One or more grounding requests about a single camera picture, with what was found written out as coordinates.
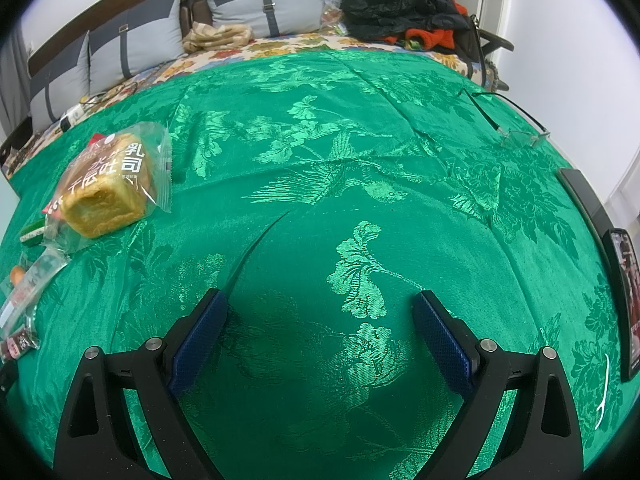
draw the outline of red clothing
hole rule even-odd
[[[467,15],[466,8],[462,5],[456,4],[456,9],[460,14],[463,14],[464,16]],[[383,40],[389,44],[394,44],[399,38],[400,36],[387,36],[386,38],[383,38]],[[404,32],[404,39],[407,41],[419,40],[425,50],[430,50],[436,45],[451,49],[455,47],[455,44],[453,43],[453,30],[442,30],[438,28],[436,30],[429,31],[421,30],[420,28],[409,28]]]

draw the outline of gray curtain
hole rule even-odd
[[[0,49],[0,127],[8,136],[29,114],[27,50],[18,24]]]

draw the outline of packaged bread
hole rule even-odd
[[[68,165],[47,209],[45,238],[67,239],[67,227],[82,238],[97,238],[140,220],[156,205],[170,211],[170,138],[160,124],[138,123],[89,144]]]

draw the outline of egg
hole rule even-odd
[[[20,265],[16,265],[13,269],[11,269],[9,279],[11,280],[13,286],[16,286],[18,285],[18,283],[20,283],[20,280],[23,279],[25,272],[26,271]]]

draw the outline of silver screw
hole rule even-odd
[[[556,352],[551,346],[545,346],[542,349],[542,353],[545,355],[547,359],[555,359],[558,357],[558,352]]]
[[[480,348],[486,352],[495,352],[498,349],[498,345],[493,339],[482,339]]]
[[[89,348],[84,351],[84,357],[86,357],[87,359],[93,359],[99,353],[100,349],[97,346],[89,346]]]
[[[147,350],[158,350],[162,346],[162,339],[159,337],[152,337],[151,339],[147,339],[145,343],[145,348]]]

